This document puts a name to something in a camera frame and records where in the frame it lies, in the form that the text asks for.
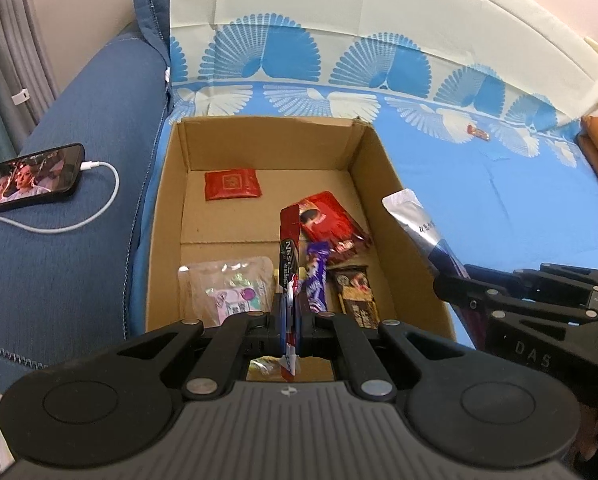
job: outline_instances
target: gray ridged panel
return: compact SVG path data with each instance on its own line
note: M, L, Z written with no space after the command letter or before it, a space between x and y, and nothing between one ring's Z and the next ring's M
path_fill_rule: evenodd
M478 470L429 450L392 405L353 397L343 383L235 384L186 405L151 449L115 465L56 470L20 461L4 480L572 480L559 463Z

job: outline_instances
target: smartphone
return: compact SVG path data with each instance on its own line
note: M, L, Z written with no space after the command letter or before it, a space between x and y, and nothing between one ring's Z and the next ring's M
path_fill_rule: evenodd
M68 144L1 162L0 213L71 195L85 154L82 145Z

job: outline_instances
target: curtain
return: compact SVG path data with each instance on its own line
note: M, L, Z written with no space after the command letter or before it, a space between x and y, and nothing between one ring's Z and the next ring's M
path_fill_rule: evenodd
M29 2L0 0L0 162L19 152L57 96ZM24 88L30 99L16 105Z

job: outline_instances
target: blue sofa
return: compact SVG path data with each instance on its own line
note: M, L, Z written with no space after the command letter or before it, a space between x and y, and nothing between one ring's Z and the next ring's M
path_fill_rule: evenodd
M121 186L106 214L75 232L35 235L0 223L0 393L33 369L90 354L142 329L128 306L134 255L149 223L146 188L169 113L169 17L167 0L135 0L135 9L140 30L102 48L23 149L80 142L86 160L118 169ZM6 216L35 226L73 224L97 211L113 185L109 172L92 170L67 202Z

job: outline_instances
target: white charging cable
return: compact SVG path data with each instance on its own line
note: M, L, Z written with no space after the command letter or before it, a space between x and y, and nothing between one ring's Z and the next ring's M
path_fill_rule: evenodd
M108 162L82 162L80 169L81 169L81 171L86 171L86 170L91 170L92 168L96 168L98 166L106 166L106 168L108 168L110 171L112 171L112 173L115 175L115 189L112 191L112 195L110 195L108 202L106 202L104 204L104 206L99 211L97 211L94 215L92 215L90 218L87 218L86 220L83 220L83 221L79 222L78 224L69 225L67 227L58 227L55 229L41 229L39 227L32 227L32 226L29 226L26 224L21 224L19 222L16 222L15 220L10 220L9 218L4 218L2 216L0 216L0 222L14 225L15 227L19 227L20 229L24 229L25 231L30 231L31 233L36 233L36 234L40 234L40 235L57 235L60 233L67 233L68 231L74 231L75 229L84 227L84 225L89 224L93 220L95 220L95 219L99 218L101 215L103 215L106 212L106 209L108 209L112 205L112 203L115 201L115 198L117 197L117 193L119 192L119 173L117 172L117 170L115 169L115 167L112 164L109 164Z

